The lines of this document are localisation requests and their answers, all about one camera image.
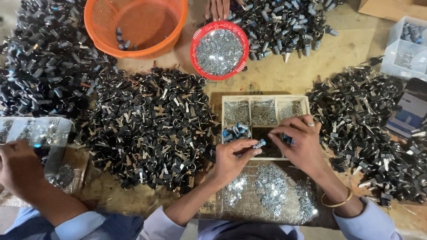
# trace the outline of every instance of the bracelet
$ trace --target bracelet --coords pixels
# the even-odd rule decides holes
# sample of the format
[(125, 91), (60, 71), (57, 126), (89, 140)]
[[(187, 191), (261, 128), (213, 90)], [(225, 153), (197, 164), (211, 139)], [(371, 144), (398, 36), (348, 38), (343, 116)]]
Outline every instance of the bracelet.
[(327, 204), (325, 204), (324, 202), (323, 202), (323, 197), (326, 195), (326, 193), (324, 193), (323, 195), (322, 195), (322, 197), (321, 197), (321, 199), (320, 199), (320, 202), (323, 204), (323, 205), (325, 205), (326, 207), (328, 207), (328, 208), (336, 208), (336, 207), (339, 207), (339, 206), (341, 206), (341, 205), (344, 205), (348, 200), (350, 200), (350, 198), (353, 196), (353, 190), (352, 189), (350, 189), (350, 188), (348, 188), (348, 198), (345, 200), (345, 201), (343, 201), (343, 202), (341, 202), (341, 203), (338, 203), (338, 204), (335, 204), (335, 205), (327, 205)]

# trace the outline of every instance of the red bowl rim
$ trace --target red bowl rim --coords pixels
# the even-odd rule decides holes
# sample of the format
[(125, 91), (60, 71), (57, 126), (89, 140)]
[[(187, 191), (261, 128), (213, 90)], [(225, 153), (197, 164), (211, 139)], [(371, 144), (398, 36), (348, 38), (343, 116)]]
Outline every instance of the red bowl rim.
[[(223, 76), (216, 76), (203, 71), (200, 65), (198, 64), (198, 61), (196, 58), (196, 47), (199, 45), (200, 39), (203, 38), (210, 31), (213, 31), (216, 29), (228, 29), (234, 32), (242, 41), (242, 46), (243, 46), (243, 55), (239, 64), (231, 72)], [(248, 55), (249, 55), (249, 42), (245, 32), (236, 24), (227, 22), (227, 21), (216, 21), (204, 26), (203, 28), (197, 30), (194, 33), (193, 40), (191, 41), (190, 58), (191, 58), (191, 63), (193, 64), (193, 67), (196, 69), (196, 71), (200, 75), (211, 80), (224, 80), (243, 70), (243, 68), (246, 66), (246, 60), (248, 59)]]

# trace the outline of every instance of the orange plastic basket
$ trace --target orange plastic basket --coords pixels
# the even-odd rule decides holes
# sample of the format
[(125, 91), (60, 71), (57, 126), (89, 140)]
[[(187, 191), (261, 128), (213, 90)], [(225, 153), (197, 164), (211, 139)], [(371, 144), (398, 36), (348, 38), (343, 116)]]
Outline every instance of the orange plastic basket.
[[(99, 50), (118, 58), (153, 59), (175, 46), (187, 13), (187, 0), (88, 0), (85, 25)], [(123, 40), (131, 41), (128, 51), (118, 48), (117, 27)]]

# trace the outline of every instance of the wooden table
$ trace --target wooden table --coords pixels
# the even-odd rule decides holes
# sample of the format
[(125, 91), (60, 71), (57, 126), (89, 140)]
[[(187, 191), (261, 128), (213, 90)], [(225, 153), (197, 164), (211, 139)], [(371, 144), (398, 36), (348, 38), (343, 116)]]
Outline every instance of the wooden table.
[[(181, 71), (196, 74), (190, 62), (190, 43), (197, 30), (196, 24), (203, 21), (205, 1), (189, 0), (188, 6), (187, 22), (177, 45), (171, 52), (157, 58), (156, 63), (158, 67), (164, 68), (179, 63)], [(262, 61), (248, 61), (247, 72), (241, 72), (224, 81), (208, 80), (204, 91), (209, 95), (215, 113), (221, 112), (222, 95), (305, 94), (313, 87), (313, 81), (319, 77), (325, 80), (342, 72), (345, 67), (358, 65), (370, 57), (383, 54), (394, 22), (360, 14), (357, 12), (358, 6), (359, 1), (348, 1), (327, 13), (327, 24), (338, 30), (339, 36), (325, 35), (320, 49), (311, 51), (310, 57), (298, 59), (298, 55), (294, 53), (285, 64), (283, 56), (268, 56)], [(118, 65), (128, 72), (142, 73), (149, 71), (153, 61), (120, 59)], [(328, 161), (329, 154), (324, 154), (325, 160)], [(244, 171), (250, 173), (251, 167), (258, 164), (268, 165), (269, 162), (252, 161)], [(356, 194), (369, 194), (366, 189), (357, 187), (362, 178), (361, 173), (355, 176), (349, 172), (337, 175), (347, 186), (352, 187)], [(197, 181), (200, 182), (203, 178), (203, 174), (200, 174)], [(113, 176), (94, 170), (92, 166), (88, 169), (85, 182), (87, 185), (82, 191), (81, 199), (96, 200), (98, 207), (123, 214), (147, 216), (160, 205), (166, 207), (178, 198), (176, 193), (167, 192), (162, 187), (151, 190), (146, 185), (139, 185), (133, 190), (123, 190), (120, 188), (120, 182)], [(241, 208), (249, 206), (247, 202), (244, 203), (249, 205), (241, 208), (236, 206), (233, 210), (223, 209), (218, 195), (212, 196), (199, 210), (197, 217), (281, 222), (280, 219), (272, 219), (268, 214), (263, 215), (261, 208), (251, 208), (251, 212), (244, 213)], [(253, 204), (256, 201), (257, 198), (250, 200)], [(399, 205), (393, 201), (391, 210), (382, 209), (395, 220), (396, 227), (401, 231), (413, 231), (420, 236), (427, 236), (426, 207)], [(331, 213), (321, 212), (320, 217), (330, 219)], [(322, 221), (313, 221), (308, 225), (336, 227), (333, 222), (322, 224)]]

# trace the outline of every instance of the hand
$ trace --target hand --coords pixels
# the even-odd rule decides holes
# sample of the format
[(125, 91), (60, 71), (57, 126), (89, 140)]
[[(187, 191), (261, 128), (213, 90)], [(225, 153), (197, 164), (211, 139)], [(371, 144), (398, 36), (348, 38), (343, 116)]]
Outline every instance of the hand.
[[(216, 164), (213, 177), (218, 181), (221, 187), (224, 187), (235, 179), (249, 159), (262, 152), (261, 148), (252, 148), (257, 144), (255, 139), (238, 139), (227, 144), (219, 144), (216, 147)], [(243, 149), (249, 148), (240, 157), (234, 155)]]
[[(310, 115), (302, 115), (285, 119), (277, 128), (268, 134), (268, 137), (295, 166), (308, 174), (316, 181), (316, 176), (330, 167), (323, 159), (319, 144), (319, 131), (321, 123), (315, 122), (314, 126)], [(286, 134), (295, 140), (294, 145), (283, 142), (277, 134)]]
[(20, 198), (46, 181), (37, 155), (24, 140), (0, 146), (0, 183)]
[[(235, 0), (238, 4), (243, 6), (243, 0)], [(210, 10), (212, 10), (212, 18), (214, 21), (227, 21), (230, 12), (230, 0), (208, 0), (205, 10), (205, 18), (209, 19)]]

